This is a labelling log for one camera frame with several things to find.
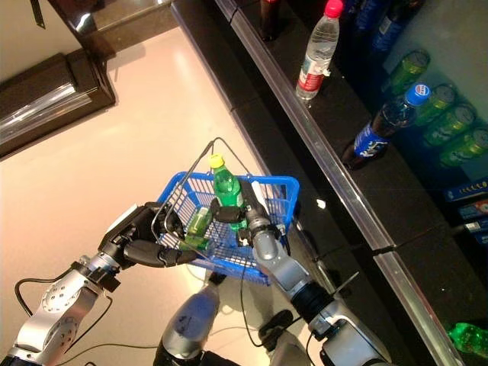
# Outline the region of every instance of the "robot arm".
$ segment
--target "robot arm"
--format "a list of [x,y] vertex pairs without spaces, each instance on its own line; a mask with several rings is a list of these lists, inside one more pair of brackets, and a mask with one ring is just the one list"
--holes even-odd
[[[81,258],[71,270],[44,293],[36,312],[25,322],[14,346],[0,366],[54,365],[75,341],[79,325],[104,291],[113,292],[121,269],[136,263],[168,267],[196,258],[191,251],[161,247],[151,232],[151,222],[160,204],[135,207],[109,229],[92,258]],[[167,207],[162,209],[165,219]],[[156,232],[164,233],[161,220]],[[167,227],[183,236],[178,216],[171,213]]]
[[308,323],[317,340],[324,340],[320,357],[324,364],[362,366],[391,362],[383,343],[339,298],[329,295],[305,268],[291,258],[252,186],[241,181],[253,256],[258,267],[281,289]]

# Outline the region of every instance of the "small green bottle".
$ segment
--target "small green bottle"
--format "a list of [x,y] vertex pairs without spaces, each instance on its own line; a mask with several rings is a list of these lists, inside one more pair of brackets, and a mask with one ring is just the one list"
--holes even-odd
[[[221,206],[237,206],[242,207],[244,200],[242,199],[241,184],[237,178],[232,175],[225,166],[221,154],[213,154],[210,157],[210,167],[213,169],[213,190],[217,196]],[[231,223],[230,228],[237,231],[241,228],[246,228],[246,220],[240,223]]]
[[435,118],[440,116],[442,112],[447,110],[456,98],[456,91],[452,85],[440,84],[437,85],[430,96],[427,103],[422,104],[417,110],[417,118],[415,119],[416,126],[425,126],[432,122]]
[[430,57],[424,50],[415,50],[402,58],[390,74],[382,90],[391,96],[404,94],[407,89],[427,70]]
[[488,151],[488,128],[478,127],[467,131],[446,144],[439,155],[444,167],[458,166]]
[[424,145],[439,146],[463,133],[474,122],[474,109],[469,104],[458,104],[429,125],[423,134]]
[[208,226],[212,221],[212,214],[206,207],[200,209],[191,217],[186,231],[185,242],[180,242],[180,249],[206,250],[208,239],[205,238]]
[[488,330],[468,323],[457,323],[448,333],[459,351],[488,358]]

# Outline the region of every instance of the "white floor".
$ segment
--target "white floor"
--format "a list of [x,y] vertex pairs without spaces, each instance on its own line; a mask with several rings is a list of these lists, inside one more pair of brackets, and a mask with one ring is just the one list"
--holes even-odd
[[[105,230],[133,203],[155,200],[169,179],[188,169],[207,142],[224,137],[250,170],[257,162],[231,119],[197,54],[179,28],[122,51],[108,64],[117,106],[84,120],[0,163],[2,354],[10,348],[26,315],[14,297],[24,277],[58,275],[80,255],[92,255]],[[242,173],[229,159],[230,168]],[[207,162],[200,171],[207,171]],[[101,342],[155,345],[166,322],[201,288],[200,268],[136,266],[118,276],[108,315],[71,352]],[[26,284],[31,307],[44,287]],[[288,307],[273,287],[245,286],[251,327]],[[207,348],[245,365],[267,365],[243,327],[239,282],[221,288],[221,311]],[[99,300],[89,324],[106,306]],[[291,328],[307,340],[303,322]],[[318,363],[318,344],[310,346]],[[151,365],[153,350],[98,348],[68,365]]]

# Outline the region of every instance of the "basket handle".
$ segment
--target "basket handle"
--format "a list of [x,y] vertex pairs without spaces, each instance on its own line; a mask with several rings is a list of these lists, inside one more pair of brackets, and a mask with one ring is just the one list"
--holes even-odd
[[[181,197],[181,194],[183,192],[183,185],[187,182],[187,180],[190,178],[190,175],[191,173],[194,172],[195,168],[197,167],[198,163],[205,157],[205,155],[207,155],[207,153],[210,151],[212,154],[214,153],[214,146],[215,146],[215,143],[217,141],[220,141],[222,142],[226,148],[234,155],[234,157],[236,158],[236,160],[239,162],[239,164],[244,168],[244,170],[246,171],[246,175],[248,177],[252,177],[252,174],[251,172],[247,169],[247,167],[244,165],[244,163],[242,162],[242,160],[236,155],[236,153],[234,152],[234,150],[232,150],[232,148],[229,146],[229,144],[222,138],[222,137],[216,137],[214,138],[213,140],[211,140],[206,146],[205,146],[205,149],[204,151],[201,152],[201,154],[197,157],[197,159],[194,161],[194,163],[190,166],[189,170],[187,170],[186,174],[183,176],[183,178],[178,182],[178,184],[175,185],[175,187],[173,188],[172,192],[168,195],[168,197],[165,199],[165,201],[162,203],[161,205],[161,208],[159,208],[158,212],[156,213],[156,215],[154,216],[154,219],[152,219],[152,222],[151,222],[151,232],[152,234],[154,235],[154,237],[156,238],[156,241],[158,244],[160,244],[161,246],[163,246],[163,243],[161,242],[158,234],[156,233],[154,227],[156,225],[156,221],[158,219],[158,216],[161,214],[161,211],[162,211],[162,208],[172,199],[172,197],[174,195],[177,195],[176,199],[175,199],[175,202],[178,202],[178,200],[180,199]],[[164,226],[165,226],[165,229],[167,231],[166,235],[170,235],[171,237],[173,237],[173,239],[176,240],[176,243],[180,242],[181,239],[179,239],[176,235],[174,235],[173,233],[171,233],[170,230],[168,230],[168,227],[167,227],[167,219],[169,217],[169,214],[174,210],[174,207],[175,205],[171,205],[171,207],[169,208],[169,211],[166,213],[166,217],[165,217],[165,221],[164,221]],[[202,257],[208,259],[203,253],[201,253],[199,250],[193,248],[192,246],[189,246],[194,252],[196,252],[198,255],[201,255]]]

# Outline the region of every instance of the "red bottle cap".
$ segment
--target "red bottle cap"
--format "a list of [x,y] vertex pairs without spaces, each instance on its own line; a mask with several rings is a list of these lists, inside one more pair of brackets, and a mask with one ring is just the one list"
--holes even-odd
[[323,14],[329,18],[338,18],[341,16],[343,8],[344,4],[342,4],[341,0],[328,0]]

